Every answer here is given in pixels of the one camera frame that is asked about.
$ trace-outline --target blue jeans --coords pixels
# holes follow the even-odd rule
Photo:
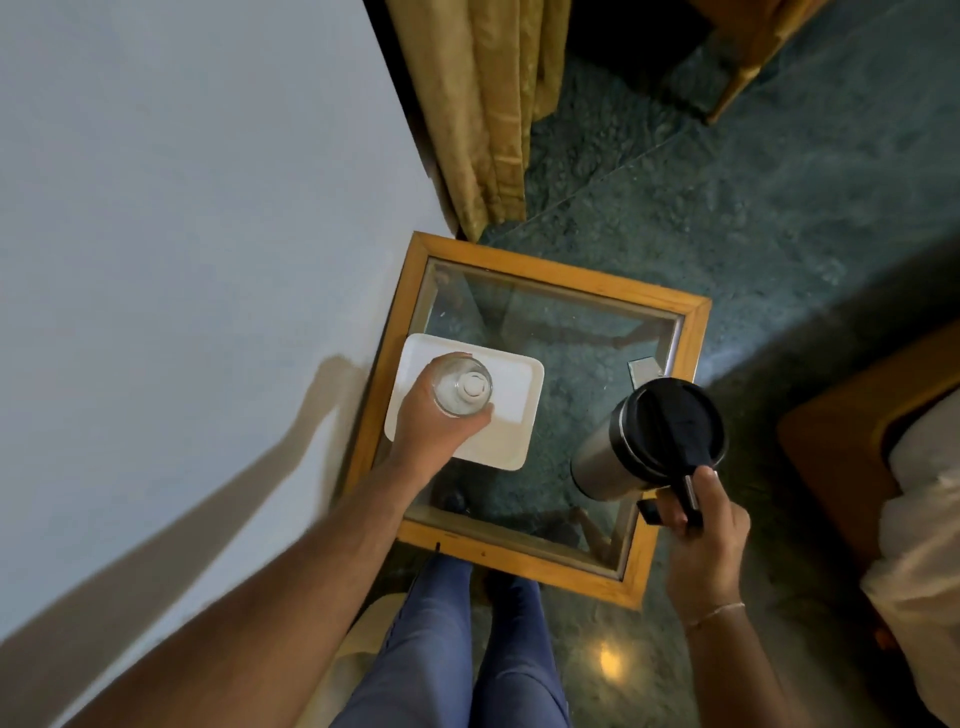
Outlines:
[[[435,554],[331,728],[568,728],[536,582],[493,571],[493,626],[476,687],[473,564]]]

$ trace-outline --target thin bracelet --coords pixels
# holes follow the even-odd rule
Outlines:
[[[744,604],[742,601],[735,601],[735,602],[731,602],[730,604],[724,604],[723,606],[717,607],[712,612],[707,612],[704,616],[700,617],[699,619],[696,619],[690,622],[689,624],[685,624],[684,634],[686,635],[690,634],[693,630],[695,630],[697,627],[699,627],[708,619],[712,619],[719,614],[729,611],[730,609],[739,609],[740,607],[743,607],[744,609],[746,609],[747,605]]]

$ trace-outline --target glass tabletop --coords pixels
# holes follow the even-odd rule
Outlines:
[[[635,498],[584,496],[570,477],[570,458],[633,391],[630,362],[652,357],[654,369],[669,375],[682,321],[668,311],[431,258],[409,332],[532,356],[543,364],[544,380],[523,467],[510,472],[451,460],[407,517],[422,519],[425,506],[467,508],[476,522],[622,569],[629,535],[618,541],[617,530],[632,530],[624,517]]]

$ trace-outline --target thermos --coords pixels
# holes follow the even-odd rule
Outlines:
[[[666,376],[641,385],[613,409],[574,454],[570,474],[594,500],[669,486],[687,525],[703,527],[690,477],[698,466],[716,467],[726,451],[723,419],[707,393]],[[652,501],[638,505],[645,521],[660,524]]]

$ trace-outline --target wall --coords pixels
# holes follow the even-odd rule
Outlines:
[[[0,107],[0,723],[34,726],[324,512],[446,227],[360,3],[8,3]]]

